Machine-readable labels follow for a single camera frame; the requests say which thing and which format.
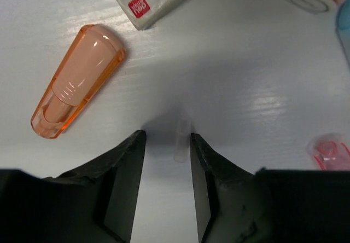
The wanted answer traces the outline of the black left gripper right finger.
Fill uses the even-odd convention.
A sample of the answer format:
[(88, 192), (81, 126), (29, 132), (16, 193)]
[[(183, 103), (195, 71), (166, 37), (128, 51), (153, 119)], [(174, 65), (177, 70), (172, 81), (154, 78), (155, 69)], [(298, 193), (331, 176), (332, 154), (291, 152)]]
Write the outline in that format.
[(252, 174), (190, 136), (199, 242), (349, 242), (349, 172)]

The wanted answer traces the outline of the blue highlighter marker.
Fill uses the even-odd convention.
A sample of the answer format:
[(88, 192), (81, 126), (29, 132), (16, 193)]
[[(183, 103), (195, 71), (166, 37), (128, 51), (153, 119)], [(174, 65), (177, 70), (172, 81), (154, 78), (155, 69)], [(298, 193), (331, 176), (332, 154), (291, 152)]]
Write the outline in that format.
[(342, 51), (349, 66), (349, 0), (345, 0), (339, 7), (336, 16), (336, 33), (339, 38)]

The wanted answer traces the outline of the pink capsule correction tape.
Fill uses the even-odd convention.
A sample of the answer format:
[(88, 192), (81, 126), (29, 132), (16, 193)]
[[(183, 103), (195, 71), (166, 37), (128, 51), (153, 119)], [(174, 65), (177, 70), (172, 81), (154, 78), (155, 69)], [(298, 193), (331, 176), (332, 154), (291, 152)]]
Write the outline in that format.
[(306, 152), (323, 171), (349, 171), (349, 146), (342, 135), (329, 133), (309, 141)]

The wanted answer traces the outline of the orange capsule correction tape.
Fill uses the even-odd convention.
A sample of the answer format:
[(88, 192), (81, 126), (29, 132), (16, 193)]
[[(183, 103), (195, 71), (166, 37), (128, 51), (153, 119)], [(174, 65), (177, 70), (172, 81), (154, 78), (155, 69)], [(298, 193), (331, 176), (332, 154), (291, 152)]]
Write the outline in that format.
[(40, 137), (57, 138), (84, 110), (126, 57), (118, 36), (99, 24), (83, 26), (67, 50), (32, 118)]

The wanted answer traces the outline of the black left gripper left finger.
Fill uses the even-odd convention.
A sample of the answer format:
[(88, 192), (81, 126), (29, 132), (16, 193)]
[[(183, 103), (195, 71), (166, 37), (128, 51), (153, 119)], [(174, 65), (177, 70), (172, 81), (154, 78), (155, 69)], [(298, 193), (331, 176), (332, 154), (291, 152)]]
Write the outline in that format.
[(1, 170), (1, 242), (129, 242), (147, 136), (58, 177)]

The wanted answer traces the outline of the clear pen cap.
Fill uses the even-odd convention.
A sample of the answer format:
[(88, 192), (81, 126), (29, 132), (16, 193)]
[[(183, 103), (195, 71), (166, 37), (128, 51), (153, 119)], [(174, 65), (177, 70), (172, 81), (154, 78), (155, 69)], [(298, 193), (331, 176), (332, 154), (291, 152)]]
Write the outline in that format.
[(187, 118), (181, 117), (176, 128), (176, 145), (174, 152), (174, 159), (176, 162), (184, 163), (188, 158), (190, 132), (190, 121)]

